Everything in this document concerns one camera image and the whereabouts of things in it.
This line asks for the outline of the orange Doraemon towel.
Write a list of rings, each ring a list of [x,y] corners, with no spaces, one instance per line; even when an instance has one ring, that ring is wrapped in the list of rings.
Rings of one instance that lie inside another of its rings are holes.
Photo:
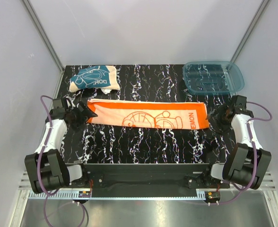
[[[204,103],[91,99],[87,106],[97,114],[88,120],[93,124],[178,130],[202,130],[210,126]]]

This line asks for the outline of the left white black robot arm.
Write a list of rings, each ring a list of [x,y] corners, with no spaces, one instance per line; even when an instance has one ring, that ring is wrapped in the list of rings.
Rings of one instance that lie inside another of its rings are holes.
[[[69,129],[78,130],[97,114],[82,101],[74,104],[64,97],[53,99],[52,102],[52,109],[46,111],[42,141],[35,152],[24,160],[30,186],[36,194],[53,194],[55,190],[72,184],[85,187],[90,180],[83,164],[66,165],[60,149]]]

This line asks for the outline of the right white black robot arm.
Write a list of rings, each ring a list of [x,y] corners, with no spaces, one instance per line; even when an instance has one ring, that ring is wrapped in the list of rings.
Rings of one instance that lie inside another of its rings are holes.
[[[247,104],[261,107],[267,119],[255,117]],[[241,185],[245,190],[258,189],[271,161],[271,153],[264,150],[257,139],[255,121],[269,122],[272,114],[264,106],[247,101],[247,97],[234,95],[230,103],[215,109],[207,116],[213,119],[221,133],[233,130],[235,146],[224,164],[213,164],[210,171],[202,175],[206,187],[214,187],[219,180]]]

